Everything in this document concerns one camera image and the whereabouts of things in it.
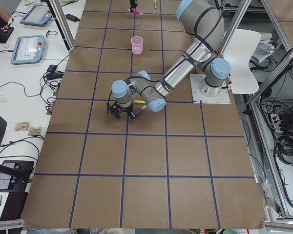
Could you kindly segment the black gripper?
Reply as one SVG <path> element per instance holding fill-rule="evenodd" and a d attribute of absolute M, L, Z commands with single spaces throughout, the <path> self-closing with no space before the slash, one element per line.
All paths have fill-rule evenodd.
<path fill-rule="evenodd" d="M 131 103 L 128 107 L 121 107 L 117 102 L 114 102 L 112 105 L 109 103 L 107 105 L 107 113 L 111 113 L 115 116 L 116 119 L 120 119 L 120 113 L 125 112 L 127 116 L 131 119 L 136 117 L 136 114 L 133 112 L 133 103 Z"/>

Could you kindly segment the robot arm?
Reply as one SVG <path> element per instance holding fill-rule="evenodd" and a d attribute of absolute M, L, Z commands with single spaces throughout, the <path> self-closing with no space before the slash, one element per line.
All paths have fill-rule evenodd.
<path fill-rule="evenodd" d="M 183 0 L 177 8 L 176 17 L 185 32 L 193 37 L 192 44 L 155 85 L 151 85 L 152 80 L 144 70 L 125 80 L 113 82 L 110 94 L 116 101 L 106 107 L 115 118 L 119 119 L 121 112 L 127 113 L 129 118 L 136 117 L 131 99 L 134 93 L 153 112 L 162 110 L 166 97 L 195 67 L 206 75 L 199 84 L 200 92 L 208 97 L 218 95 L 224 80 L 230 75 L 229 62 L 213 54 L 224 36 L 223 13 L 205 0 Z"/>

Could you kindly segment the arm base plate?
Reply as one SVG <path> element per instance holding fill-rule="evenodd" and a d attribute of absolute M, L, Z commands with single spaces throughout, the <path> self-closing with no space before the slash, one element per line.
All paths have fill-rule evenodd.
<path fill-rule="evenodd" d="M 205 75 L 190 74 L 192 100 L 194 104 L 231 104 L 225 80 L 220 87 L 209 87 Z"/>

